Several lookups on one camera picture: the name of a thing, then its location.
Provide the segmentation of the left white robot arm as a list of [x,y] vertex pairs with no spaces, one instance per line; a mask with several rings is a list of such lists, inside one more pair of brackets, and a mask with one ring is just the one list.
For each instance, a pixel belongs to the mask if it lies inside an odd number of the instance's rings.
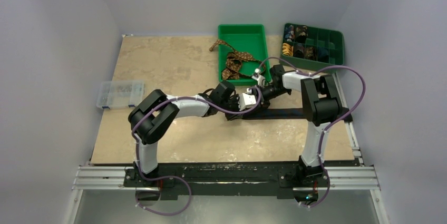
[[152,91],[128,116],[131,135],[136,143],[137,180],[145,187],[157,181],[158,141],[175,119],[190,116],[205,118],[219,111],[226,115],[243,115],[253,110],[242,110],[240,98],[232,96],[234,91],[234,85],[226,81],[209,94],[205,91],[194,96],[174,96],[160,89]]

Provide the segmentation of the dark navy striped tie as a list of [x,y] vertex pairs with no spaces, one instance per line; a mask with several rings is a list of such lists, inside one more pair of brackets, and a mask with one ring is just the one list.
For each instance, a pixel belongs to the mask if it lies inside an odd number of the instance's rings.
[[228,121],[242,120],[279,120],[279,119],[306,119],[303,108],[271,109],[268,106],[258,105],[250,112],[244,114],[231,114],[225,112]]

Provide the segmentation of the dark green compartment organizer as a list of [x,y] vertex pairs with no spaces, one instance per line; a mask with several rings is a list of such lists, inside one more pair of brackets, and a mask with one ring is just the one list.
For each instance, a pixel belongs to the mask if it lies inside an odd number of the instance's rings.
[[[287,23],[285,25],[292,24],[295,27],[297,25],[303,25],[303,24],[293,24],[293,23]],[[288,43],[294,45],[295,41],[288,42],[284,39],[284,32],[283,32],[283,41],[281,44],[281,51],[280,51],[280,57],[289,62],[291,65],[303,69],[303,70],[310,70],[310,71],[318,71],[320,69],[323,69],[328,66],[332,65],[344,65],[345,63],[345,52],[344,52],[344,36],[341,32],[335,31],[335,30],[328,30],[324,28],[317,28],[308,26],[308,37],[306,39],[305,43],[302,43],[305,48],[309,46],[313,46],[315,48],[323,47],[329,50],[329,63],[323,63],[317,61],[311,61],[307,59],[301,59],[296,57],[290,57],[290,56],[284,56],[282,55],[282,44]]]

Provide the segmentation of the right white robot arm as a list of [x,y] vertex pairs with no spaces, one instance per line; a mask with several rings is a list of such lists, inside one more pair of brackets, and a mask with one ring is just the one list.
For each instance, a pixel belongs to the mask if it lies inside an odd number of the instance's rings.
[[271,83],[262,90],[265,102],[292,90],[302,96],[302,115],[308,121],[303,152],[298,159],[296,179],[307,186],[323,176],[324,152],[330,125],[343,113],[343,106],[332,75],[301,75],[286,72],[282,65],[270,68]]

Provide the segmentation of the bright green plastic tray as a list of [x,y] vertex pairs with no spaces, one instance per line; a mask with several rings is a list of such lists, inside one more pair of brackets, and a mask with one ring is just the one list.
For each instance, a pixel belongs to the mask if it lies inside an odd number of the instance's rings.
[[[240,73],[247,76],[252,76],[255,69],[260,63],[268,57],[267,44],[265,37],[265,29],[262,24],[221,24],[218,26],[218,39],[227,42],[237,51],[248,52],[259,62],[242,62]],[[231,52],[231,48],[219,44],[214,48],[218,53],[218,81],[223,81],[222,71],[226,68],[227,54]],[[270,63],[267,61],[261,67],[262,76],[267,81],[271,81],[271,74],[269,72]],[[256,84],[256,81],[249,77],[241,76],[236,80],[228,80],[235,86],[251,86]]]

